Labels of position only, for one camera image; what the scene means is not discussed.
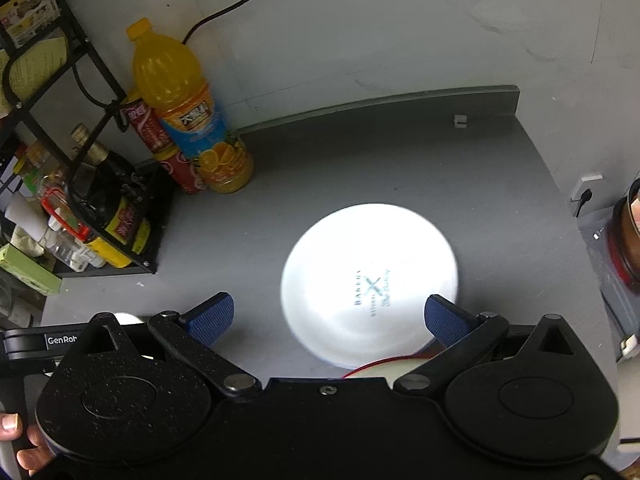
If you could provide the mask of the red rimmed bowl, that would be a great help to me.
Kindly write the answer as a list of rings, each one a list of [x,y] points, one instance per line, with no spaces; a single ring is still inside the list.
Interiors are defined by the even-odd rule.
[[[344,378],[384,378],[392,384],[398,377],[410,373],[429,360],[428,356],[398,356],[363,365],[344,375]]]

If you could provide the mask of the white plate with blue logo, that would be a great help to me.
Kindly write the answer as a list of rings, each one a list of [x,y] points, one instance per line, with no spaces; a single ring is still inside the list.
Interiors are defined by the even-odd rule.
[[[444,234],[391,204],[340,209],[292,248],[280,286],[297,341],[318,359],[353,370],[427,347],[429,296],[454,301],[459,269]]]

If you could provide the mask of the green box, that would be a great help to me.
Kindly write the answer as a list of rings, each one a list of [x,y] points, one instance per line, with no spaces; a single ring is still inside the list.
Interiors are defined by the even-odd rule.
[[[3,270],[43,296],[54,296],[60,292],[62,285],[60,278],[32,261],[11,244],[1,248],[0,264]]]

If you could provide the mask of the red drink can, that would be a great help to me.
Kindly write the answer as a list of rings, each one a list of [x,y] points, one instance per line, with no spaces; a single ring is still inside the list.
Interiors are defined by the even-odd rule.
[[[198,170],[171,139],[137,88],[132,88],[122,101],[122,111],[153,158],[180,185],[183,192],[193,195],[206,189]]]

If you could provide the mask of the copper coloured pot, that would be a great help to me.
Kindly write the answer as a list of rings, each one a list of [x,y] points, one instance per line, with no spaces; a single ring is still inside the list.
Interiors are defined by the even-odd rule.
[[[608,252],[623,284],[639,293],[639,179],[614,206],[608,222]]]

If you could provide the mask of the small white clip on counter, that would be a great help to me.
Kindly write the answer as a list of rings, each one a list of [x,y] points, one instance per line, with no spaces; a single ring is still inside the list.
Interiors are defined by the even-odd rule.
[[[468,118],[465,115],[454,115],[454,128],[464,129],[468,125]]]

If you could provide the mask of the black metal spice rack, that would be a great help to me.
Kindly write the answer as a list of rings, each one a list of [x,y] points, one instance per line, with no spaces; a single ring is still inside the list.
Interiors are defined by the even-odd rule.
[[[2,90],[11,104],[11,111],[4,126],[1,128],[1,141],[6,142],[15,132],[18,124],[23,124],[30,133],[40,141],[51,155],[67,170],[68,177],[76,177],[89,148],[98,142],[100,135],[109,125],[114,125],[121,132],[126,132],[124,116],[119,110],[120,102],[125,97],[125,91],[115,76],[108,69],[81,24],[75,18],[66,0],[55,0],[60,15],[50,24],[37,32],[24,46],[17,47],[9,33],[2,29],[1,47],[9,55],[8,64],[2,74]],[[10,85],[10,70],[24,55],[32,50],[42,40],[50,38],[54,32],[62,32],[66,38],[67,58],[65,64],[39,87],[34,95],[26,101],[17,97]],[[77,71],[77,63],[88,58],[96,72],[103,79],[104,84],[114,94],[111,102],[98,105],[92,112],[89,106],[93,98],[82,84]],[[70,158],[70,141],[66,140],[60,129],[52,133],[49,126],[58,128],[68,127],[74,119],[96,118],[98,121],[90,131],[88,140],[80,148],[75,158]],[[90,224],[89,228],[114,248],[131,259],[129,266],[113,271],[115,275],[126,274],[154,274],[157,272],[157,256],[160,251],[172,205],[179,194],[178,186],[172,183],[168,173],[162,169],[160,163],[149,158],[137,164],[136,169],[142,172],[142,177],[152,181],[153,191],[166,186],[167,193],[163,196],[152,195],[144,204],[143,217],[151,221],[151,232],[148,242],[142,252],[136,254],[132,245],[120,244],[115,237],[108,234],[100,226]]]

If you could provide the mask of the orange juice bottle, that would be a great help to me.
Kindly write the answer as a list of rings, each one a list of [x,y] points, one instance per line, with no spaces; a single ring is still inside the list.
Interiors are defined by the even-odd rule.
[[[147,18],[127,28],[134,45],[132,78],[142,100],[213,191],[244,188],[254,159],[232,131],[198,57],[183,42],[156,32]]]

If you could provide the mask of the white wall socket with plug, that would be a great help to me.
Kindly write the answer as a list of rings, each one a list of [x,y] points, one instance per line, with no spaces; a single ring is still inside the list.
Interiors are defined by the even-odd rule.
[[[574,218],[578,218],[584,207],[593,199],[594,192],[603,182],[602,174],[593,172],[592,174],[583,174],[577,181],[570,193],[570,206]]]

